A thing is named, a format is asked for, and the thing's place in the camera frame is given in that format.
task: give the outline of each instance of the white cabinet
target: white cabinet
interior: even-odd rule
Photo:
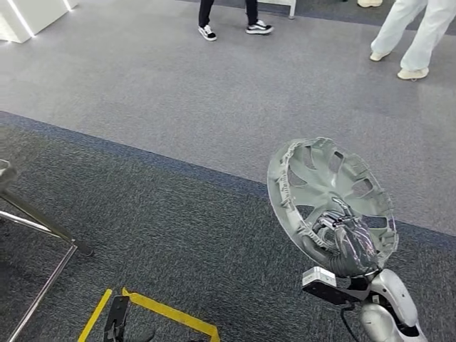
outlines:
[[[263,4],[275,4],[275,5],[285,5],[290,6],[290,19],[294,18],[294,9],[296,8],[296,0],[258,0],[258,2],[263,2]]]
[[[0,39],[23,43],[78,4],[78,0],[0,0]]]

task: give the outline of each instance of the white sneaker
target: white sneaker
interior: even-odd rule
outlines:
[[[358,0],[358,5],[361,7],[378,7],[383,0]]]
[[[217,40],[217,36],[215,35],[215,33],[212,32],[212,29],[211,29],[211,26],[209,25],[206,25],[205,27],[200,26],[198,28],[198,31],[199,31],[199,33],[201,33],[201,35],[205,37],[205,39],[207,41]]]
[[[397,74],[397,77],[400,78],[401,80],[411,80],[411,81],[416,81],[416,80],[420,80],[421,78],[424,78],[426,76],[427,76],[427,74],[429,73],[429,68],[424,68],[424,69],[420,69],[420,70],[405,70],[405,69],[402,69],[401,71],[399,71]]]
[[[373,61],[373,62],[380,62],[384,57],[387,57],[389,54],[390,54],[390,52],[386,52],[386,53],[372,52],[371,54],[371,57],[369,57],[369,58],[371,59],[371,61]]]

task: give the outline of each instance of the yellow tape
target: yellow tape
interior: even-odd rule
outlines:
[[[160,314],[165,317],[171,318],[174,321],[185,324],[186,326],[189,326],[196,331],[209,335],[211,336],[210,342],[220,342],[220,337],[218,336],[218,331],[217,327],[213,326],[212,324],[206,323],[202,321],[201,319],[195,318],[186,313],[173,309],[165,304],[159,303],[157,301],[154,301],[153,299],[147,298],[141,294],[129,293],[125,288],[122,289],[122,295],[129,296],[130,300],[132,303],[142,306],[143,308],[153,312],[156,312],[157,314]]]
[[[111,289],[107,289],[104,292],[104,294],[103,295],[103,297],[101,297],[98,305],[97,305],[94,313],[92,313],[92,316],[91,316],[91,318],[89,318],[87,324],[85,324],[85,326],[81,333],[81,336],[79,336],[79,338],[78,339],[78,342],[85,342],[85,339],[89,335],[91,330],[92,330],[94,324],[97,322],[97,319],[98,319],[101,311],[103,311],[103,309],[104,308],[106,303],[107,303],[108,299],[109,299],[112,293],[112,290]]]

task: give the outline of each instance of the cable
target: cable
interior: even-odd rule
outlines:
[[[347,303],[349,306],[342,308],[340,310],[340,318],[342,318],[342,322],[345,325],[345,328],[355,340],[355,342],[360,342],[358,338],[355,336],[353,331],[350,328],[350,326],[345,319],[345,313],[347,311],[353,311],[355,309],[355,305],[352,302]]]

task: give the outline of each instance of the sneaker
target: sneaker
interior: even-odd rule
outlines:
[[[206,25],[205,27],[199,27],[198,31],[199,31],[199,33],[201,33],[202,36],[205,37],[205,40],[207,41],[216,41],[217,40],[217,36],[212,32],[212,30],[211,29],[211,26],[209,25]]]
[[[397,77],[400,78],[401,80],[411,80],[411,81],[416,81],[416,80],[419,80],[421,78],[424,78],[426,76],[427,76],[427,74],[429,73],[429,68],[424,68],[424,69],[420,69],[420,70],[405,70],[405,69],[402,69],[401,71],[399,71],[397,74]]]
[[[270,34],[274,30],[271,25],[266,25],[263,21],[258,20],[254,25],[247,26],[245,32],[248,34]]]
[[[372,52],[371,54],[371,57],[369,57],[369,58],[371,59],[371,61],[373,61],[373,62],[380,62],[384,57],[387,57],[389,54],[390,54],[390,52],[386,52],[386,53]]]
[[[378,7],[381,5],[383,0],[358,0],[358,5],[361,7]]]

